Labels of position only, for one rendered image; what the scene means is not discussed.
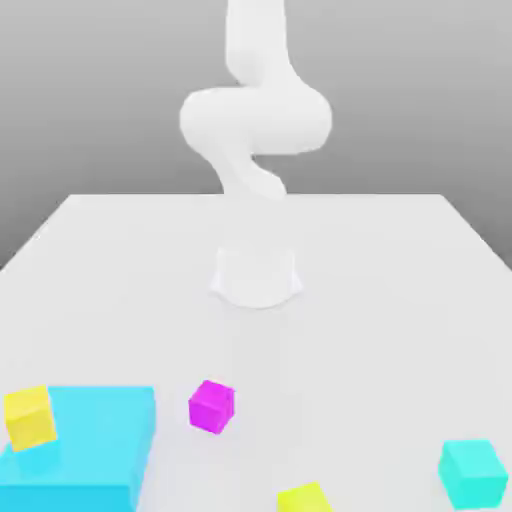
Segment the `small magenta cube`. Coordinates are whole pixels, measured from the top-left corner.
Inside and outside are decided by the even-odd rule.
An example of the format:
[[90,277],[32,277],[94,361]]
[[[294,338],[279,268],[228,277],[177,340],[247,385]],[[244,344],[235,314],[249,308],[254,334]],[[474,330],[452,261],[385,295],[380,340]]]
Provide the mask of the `small magenta cube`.
[[234,416],[234,404],[233,388],[204,380],[188,400],[190,424],[219,435]]

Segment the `small lime yellow cube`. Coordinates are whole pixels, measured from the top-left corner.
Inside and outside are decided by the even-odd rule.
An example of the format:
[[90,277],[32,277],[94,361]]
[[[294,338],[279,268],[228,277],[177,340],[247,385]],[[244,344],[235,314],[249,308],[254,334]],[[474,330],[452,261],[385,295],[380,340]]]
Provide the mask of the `small lime yellow cube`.
[[277,495],[277,512],[333,512],[318,482],[307,483]]

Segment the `small turquoise cube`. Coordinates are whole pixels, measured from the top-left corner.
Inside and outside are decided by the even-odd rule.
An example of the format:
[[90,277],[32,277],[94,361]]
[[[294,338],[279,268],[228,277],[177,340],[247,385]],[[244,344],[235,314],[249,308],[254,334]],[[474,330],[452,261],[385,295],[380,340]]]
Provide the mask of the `small turquoise cube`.
[[438,475],[456,511],[498,507],[509,480],[494,446],[485,439],[445,441]]

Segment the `large cyan box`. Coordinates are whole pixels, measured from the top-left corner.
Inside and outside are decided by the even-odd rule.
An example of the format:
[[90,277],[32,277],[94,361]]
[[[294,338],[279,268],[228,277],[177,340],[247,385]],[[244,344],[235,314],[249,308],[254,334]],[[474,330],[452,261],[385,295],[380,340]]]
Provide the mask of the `large cyan box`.
[[0,454],[0,512],[137,512],[156,426],[149,386],[51,386],[57,440]]

